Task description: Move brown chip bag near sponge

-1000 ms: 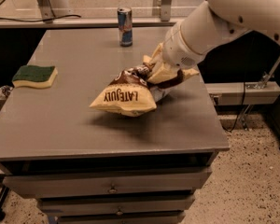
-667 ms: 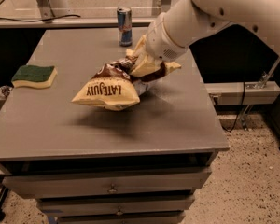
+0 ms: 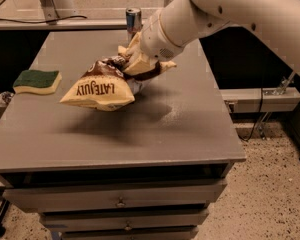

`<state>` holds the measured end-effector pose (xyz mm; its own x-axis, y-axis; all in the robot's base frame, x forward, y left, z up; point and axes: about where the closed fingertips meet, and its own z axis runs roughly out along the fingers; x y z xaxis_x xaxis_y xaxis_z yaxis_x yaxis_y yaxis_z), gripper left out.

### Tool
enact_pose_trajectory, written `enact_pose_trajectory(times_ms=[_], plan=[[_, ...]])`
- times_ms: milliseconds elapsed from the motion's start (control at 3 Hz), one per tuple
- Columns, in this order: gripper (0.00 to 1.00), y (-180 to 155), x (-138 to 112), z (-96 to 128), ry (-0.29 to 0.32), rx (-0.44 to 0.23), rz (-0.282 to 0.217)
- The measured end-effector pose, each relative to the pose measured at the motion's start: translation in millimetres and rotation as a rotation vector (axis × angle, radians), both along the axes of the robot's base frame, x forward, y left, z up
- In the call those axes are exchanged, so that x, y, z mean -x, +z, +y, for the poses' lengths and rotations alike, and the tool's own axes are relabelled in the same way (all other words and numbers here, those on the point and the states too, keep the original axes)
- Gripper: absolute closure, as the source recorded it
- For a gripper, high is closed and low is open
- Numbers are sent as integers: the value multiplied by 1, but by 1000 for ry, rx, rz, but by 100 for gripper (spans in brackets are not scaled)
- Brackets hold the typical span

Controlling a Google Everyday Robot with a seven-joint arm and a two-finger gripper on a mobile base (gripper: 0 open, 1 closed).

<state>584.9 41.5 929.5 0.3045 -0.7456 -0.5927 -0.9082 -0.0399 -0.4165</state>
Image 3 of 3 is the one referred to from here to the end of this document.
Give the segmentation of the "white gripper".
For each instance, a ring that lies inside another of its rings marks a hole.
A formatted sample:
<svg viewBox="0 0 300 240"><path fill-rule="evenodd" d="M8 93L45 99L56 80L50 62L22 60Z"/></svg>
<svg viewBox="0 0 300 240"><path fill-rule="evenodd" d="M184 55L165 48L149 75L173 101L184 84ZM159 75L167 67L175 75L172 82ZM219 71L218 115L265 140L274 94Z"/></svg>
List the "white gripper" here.
<svg viewBox="0 0 300 240"><path fill-rule="evenodd" d="M137 32L127 47L118 47L119 56L130 58L123 70L125 74L134 76L149 72L158 60L169 61L183 52L184 48L175 45L165 34L160 16L161 11L157 10L146 20L141 34ZM134 53L139 45L142 52Z"/></svg>

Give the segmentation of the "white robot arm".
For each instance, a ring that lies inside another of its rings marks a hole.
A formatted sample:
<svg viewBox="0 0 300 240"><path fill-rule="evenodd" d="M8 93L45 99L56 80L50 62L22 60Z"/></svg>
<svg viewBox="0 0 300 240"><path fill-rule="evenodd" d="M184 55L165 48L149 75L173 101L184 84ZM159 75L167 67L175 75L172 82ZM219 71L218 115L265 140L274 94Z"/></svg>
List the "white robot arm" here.
<svg viewBox="0 0 300 240"><path fill-rule="evenodd" d="M132 39L124 72L149 72L193 40L232 24L247 29L300 76L300 0L173 0Z"/></svg>

